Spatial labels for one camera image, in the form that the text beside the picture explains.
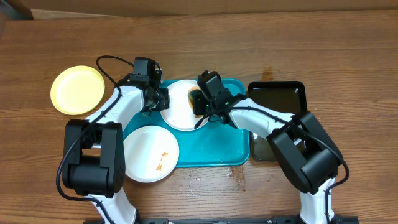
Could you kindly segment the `green yellow sponge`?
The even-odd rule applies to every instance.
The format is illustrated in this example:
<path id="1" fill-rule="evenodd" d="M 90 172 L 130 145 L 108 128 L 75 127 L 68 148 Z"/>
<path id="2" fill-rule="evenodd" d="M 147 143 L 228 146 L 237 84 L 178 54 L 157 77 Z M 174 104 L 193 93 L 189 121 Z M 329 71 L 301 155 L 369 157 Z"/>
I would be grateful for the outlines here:
<path id="1" fill-rule="evenodd" d="M 209 101 L 199 87 L 193 87 L 188 91 L 188 100 L 196 117 L 203 116 L 206 113 Z"/>

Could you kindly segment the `white plate with thin smear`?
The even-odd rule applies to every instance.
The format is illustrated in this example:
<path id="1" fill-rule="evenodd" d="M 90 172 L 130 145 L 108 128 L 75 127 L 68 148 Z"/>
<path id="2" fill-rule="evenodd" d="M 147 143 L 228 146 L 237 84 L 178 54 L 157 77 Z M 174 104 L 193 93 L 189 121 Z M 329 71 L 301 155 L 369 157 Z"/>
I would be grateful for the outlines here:
<path id="1" fill-rule="evenodd" d="M 169 108 L 160 112 L 162 118 L 176 130 L 195 130 L 195 125 L 202 116 L 194 115 L 188 94 L 193 90 L 199 90 L 197 82 L 195 80 L 177 80 L 167 88 L 170 97 Z"/>

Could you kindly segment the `yellow plate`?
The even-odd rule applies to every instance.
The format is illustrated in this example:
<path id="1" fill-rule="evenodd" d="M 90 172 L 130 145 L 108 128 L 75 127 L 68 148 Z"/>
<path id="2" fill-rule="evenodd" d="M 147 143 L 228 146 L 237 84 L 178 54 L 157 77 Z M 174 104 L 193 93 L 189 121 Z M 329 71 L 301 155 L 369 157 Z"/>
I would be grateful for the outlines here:
<path id="1" fill-rule="evenodd" d="M 105 82 L 96 69 L 77 65 L 64 70 L 53 81 L 50 99 L 53 106 L 67 115 L 80 115 L 94 109 L 102 100 Z"/>

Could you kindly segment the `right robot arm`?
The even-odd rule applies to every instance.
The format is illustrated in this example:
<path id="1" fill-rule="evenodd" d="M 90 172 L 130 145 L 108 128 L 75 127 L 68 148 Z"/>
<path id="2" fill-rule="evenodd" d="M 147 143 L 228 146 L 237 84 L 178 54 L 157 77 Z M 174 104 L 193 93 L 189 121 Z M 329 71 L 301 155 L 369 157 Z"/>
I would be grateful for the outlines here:
<path id="1" fill-rule="evenodd" d="M 346 167 L 340 150 L 309 111 L 294 115 L 271 110 L 245 95 L 232 95 L 217 72 L 204 71 L 197 84 L 208 100 L 203 117 L 265 138 L 289 182 L 300 192 L 304 223 L 332 223 L 331 190 L 339 166 Z"/>

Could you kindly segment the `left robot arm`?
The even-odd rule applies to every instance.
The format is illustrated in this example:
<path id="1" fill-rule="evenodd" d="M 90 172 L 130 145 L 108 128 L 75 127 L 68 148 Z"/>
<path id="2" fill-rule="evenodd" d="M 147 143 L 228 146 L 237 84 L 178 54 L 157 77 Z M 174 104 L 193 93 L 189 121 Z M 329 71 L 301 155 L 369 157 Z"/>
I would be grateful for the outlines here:
<path id="1" fill-rule="evenodd" d="M 169 93 L 160 86 L 160 65 L 136 57 L 131 66 L 133 71 L 114 83 L 113 94 L 98 111 L 65 126 L 57 190 L 67 200 L 91 202 L 102 223 L 139 223 L 139 213 L 123 190 L 123 131 L 136 114 L 150 116 L 169 107 Z"/>

